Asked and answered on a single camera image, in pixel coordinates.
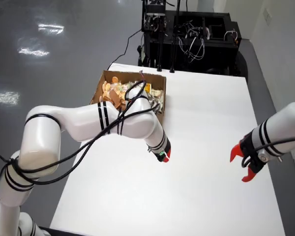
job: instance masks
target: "white tabletop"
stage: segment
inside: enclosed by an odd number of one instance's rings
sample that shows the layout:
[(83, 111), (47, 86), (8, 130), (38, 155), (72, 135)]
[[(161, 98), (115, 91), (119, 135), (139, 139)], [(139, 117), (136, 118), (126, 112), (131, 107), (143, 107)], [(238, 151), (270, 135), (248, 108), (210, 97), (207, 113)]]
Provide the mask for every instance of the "white tabletop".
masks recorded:
[(143, 140), (101, 138), (69, 176), (51, 228), (88, 236), (284, 235), (267, 165), (243, 183), (241, 158), (230, 163), (232, 147), (257, 125), (244, 78), (110, 70), (167, 77), (171, 159), (158, 162)]

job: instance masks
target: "wall outlet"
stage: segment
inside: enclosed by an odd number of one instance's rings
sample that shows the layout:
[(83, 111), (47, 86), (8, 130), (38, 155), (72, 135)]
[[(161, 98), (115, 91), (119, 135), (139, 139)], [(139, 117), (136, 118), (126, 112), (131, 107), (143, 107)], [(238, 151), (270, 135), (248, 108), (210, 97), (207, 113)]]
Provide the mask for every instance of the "wall outlet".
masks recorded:
[(267, 8), (264, 9), (264, 18), (267, 25), (270, 25), (270, 22), (272, 20), (272, 16), (270, 15)]

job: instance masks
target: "cardboard box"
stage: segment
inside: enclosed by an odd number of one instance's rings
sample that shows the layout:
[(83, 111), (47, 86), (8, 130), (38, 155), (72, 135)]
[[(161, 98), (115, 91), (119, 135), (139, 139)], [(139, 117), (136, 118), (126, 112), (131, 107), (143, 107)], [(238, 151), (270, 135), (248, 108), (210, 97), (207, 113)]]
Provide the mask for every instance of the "cardboard box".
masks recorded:
[[(95, 94), (90, 102), (90, 104), (98, 103), (99, 97), (103, 95), (102, 86), (105, 81), (108, 83), (112, 82), (112, 78), (116, 76), (122, 84), (128, 82), (135, 82), (142, 80), (142, 76), (136, 72), (120, 72), (120, 71), (107, 71), (104, 70), (102, 76), (98, 82)], [(157, 113), (157, 118), (161, 124), (163, 124), (163, 117), (165, 113), (165, 104), (166, 104), (166, 77), (161, 75), (152, 75), (144, 73), (144, 78), (147, 83), (152, 84), (152, 89), (158, 89), (164, 91), (164, 103), (163, 103), (163, 112)]]

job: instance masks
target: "white robotic arm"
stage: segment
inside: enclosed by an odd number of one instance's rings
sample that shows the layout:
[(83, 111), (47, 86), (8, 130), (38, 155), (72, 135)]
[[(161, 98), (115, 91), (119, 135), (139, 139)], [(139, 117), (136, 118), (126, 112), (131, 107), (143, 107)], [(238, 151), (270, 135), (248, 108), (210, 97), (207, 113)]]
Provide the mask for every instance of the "white robotic arm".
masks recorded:
[(242, 167), (248, 166), (249, 182), (271, 160), (295, 148), (295, 102), (271, 116), (240, 140), (231, 151), (231, 162), (238, 155), (243, 157)]
[[(137, 96), (139, 90), (138, 87), (130, 90), (129, 99)], [(93, 139), (103, 130), (107, 130), (106, 134), (122, 131), (122, 135), (129, 138), (144, 139), (148, 149), (157, 159), (167, 162), (171, 154), (171, 144), (155, 113), (150, 110), (137, 114), (150, 109), (146, 96), (143, 91), (143, 94), (135, 99), (123, 114), (128, 118), (122, 122), (116, 122), (120, 114), (110, 102), (72, 109), (53, 106), (33, 108), (26, 118), (21, 149), (16, 160), (18, 167), (24, 171), (36, 170), (59, 161), (60, 136), (64, 130), (67, 130), (76, 141)], [(1, 219), (0, 236), (16, 236), (18, 224), (15, 222), (18, 222), (19, 206), (25, 202), (34, 187), (34, 184), (28, 180), (47, 176), (53, 173), (57, 166), (32, 173), (25, 172), (23, 177), (13, 165), (5, 168), (0, 179), (0, 217), (5, 215), (5, 222), (10, 222), (9, 232), (14, 234), (3, 233), (6, 230), (6, 224), (2, 224)]]

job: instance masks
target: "gray floor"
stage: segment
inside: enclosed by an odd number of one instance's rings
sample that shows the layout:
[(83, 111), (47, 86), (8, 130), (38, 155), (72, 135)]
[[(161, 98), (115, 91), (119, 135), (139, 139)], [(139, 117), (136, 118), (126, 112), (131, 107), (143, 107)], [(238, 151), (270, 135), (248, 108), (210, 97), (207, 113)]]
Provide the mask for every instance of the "gray floor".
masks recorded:
[[(25, 117), (32, 107), (88, 104), (102, 70), (123, 52), (128, 36), (140, 29), (140, 18), (140, 0), (0, 0), (0, 94), (6, 95), (0, 95), (0, 154), (9, 158), (20, 148)], [(131, 39), (120, 63), (137, 64), (140, 39), (141, 34)], [(240, 51), (247, 60), (248, 88), (261, 123), (275, 109), (251, 43), (243, 40)], [(64, 133), (61, 155), (78, 146)], [(72, 162), (61, 165), (55, 175)], [(272, 162), (269, 167), (286, 235), (293, 236), (295, 164), (286, 156), (282, 164)], [(48, 227), (65, 182), (35, 187), (22, 211)]]

